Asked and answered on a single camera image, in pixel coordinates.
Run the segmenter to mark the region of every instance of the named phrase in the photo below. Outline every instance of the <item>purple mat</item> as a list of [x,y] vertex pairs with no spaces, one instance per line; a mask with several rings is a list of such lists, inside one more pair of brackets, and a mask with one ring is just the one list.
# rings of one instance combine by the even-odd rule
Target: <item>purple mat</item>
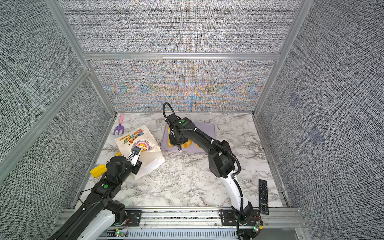
[[[194,124],[201,131],[205,132],[208,136],[212,138],[216,138],[216,128],[213,123],[194,122]],[[169,147],[167,142],[168,142],[168,125],[166,125],[164,129],[163,139],[161,141],[160,148],[163,151],[179,152],[177,146]],[[192,142],[192,145],[189,147],[183,147],[183,152],[205,153],[204,150],[197,147],[194,142]]]

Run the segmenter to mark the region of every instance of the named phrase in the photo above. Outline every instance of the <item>white marble surface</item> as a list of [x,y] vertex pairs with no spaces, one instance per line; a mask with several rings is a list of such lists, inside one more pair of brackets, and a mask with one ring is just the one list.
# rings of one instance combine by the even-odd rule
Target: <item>white marble surface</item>
[[[177,113],[181,118],[188,117],[196,122],[211,122],[216,126],[216,139],[226,140],[232,152],[240,161],[242,170],[237,176],[254,207],[258,207],[258,180],[268,181],[269,207],[282,207],[272,173],[262,149],[251,114],[245,113]],[[114,127],[119,124],[119,116],[108,136],[96,166],[105,164],[118,152],[115,144]],[[159,145],[165,128],[162,113],[125,113],[123,126],[131,131],[147,125]],[[163,174],[161,182],[153,182],[148,176],[134,180],[130,175],[123,183],[121,191],[114,198],[125,206],[180,206],[180,207],[229,207],[231,201],[220,179],[208,168],[206,154],[163,152],[165,163],[159,167]],[[154,180],[160,180],[157,171],[150,173]],[[85,189],[93,187],[98,179],[90,176]],[[85,192],[81,199],[89,194]]]

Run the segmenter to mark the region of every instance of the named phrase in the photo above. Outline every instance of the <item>rainbow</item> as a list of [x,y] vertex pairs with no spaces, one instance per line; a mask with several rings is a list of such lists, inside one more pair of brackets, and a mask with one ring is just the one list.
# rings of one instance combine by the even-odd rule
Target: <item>rainbow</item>
[[151,146],[149,145],[149,142],[145,141],[145,140],[140,140],[140,141],[137,141],[136,143],[133,144],[132,146],[132,149],[136,146],[139,146],[139,145],[143,145],[144,147],[146,147],[147,149],[151,149]]

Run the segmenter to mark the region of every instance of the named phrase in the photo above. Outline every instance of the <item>black remote control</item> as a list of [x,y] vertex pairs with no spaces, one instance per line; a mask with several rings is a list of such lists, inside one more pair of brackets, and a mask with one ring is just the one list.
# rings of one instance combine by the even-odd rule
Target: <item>black remote control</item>
[[268,215],[268,185],[266,180],[259,179],[259,210],[261,214]]

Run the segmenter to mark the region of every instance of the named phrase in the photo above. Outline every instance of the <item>mounting plate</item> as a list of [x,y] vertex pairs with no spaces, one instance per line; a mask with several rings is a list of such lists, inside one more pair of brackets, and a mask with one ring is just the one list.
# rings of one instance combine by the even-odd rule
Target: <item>mounting plate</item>
[[127,217],[130,218],[128,222],[129,227],[138,227],[141,220],[141,210],[126,210]]
[[[237,217],[235,217],[235,213],[237,214],[237,211],[235,210],[223,210],[220,209],[218,214],[220,215],[221,224],[223,226],[236,226],[237,225]],[[255,218],[252,218],[252,216],[259,216],[260,217],[260,211],[257,209],[254,209],[251,213],[251,216],[244,222],[241,223],[242,226],[249,225],[253,226],[256,223]]]

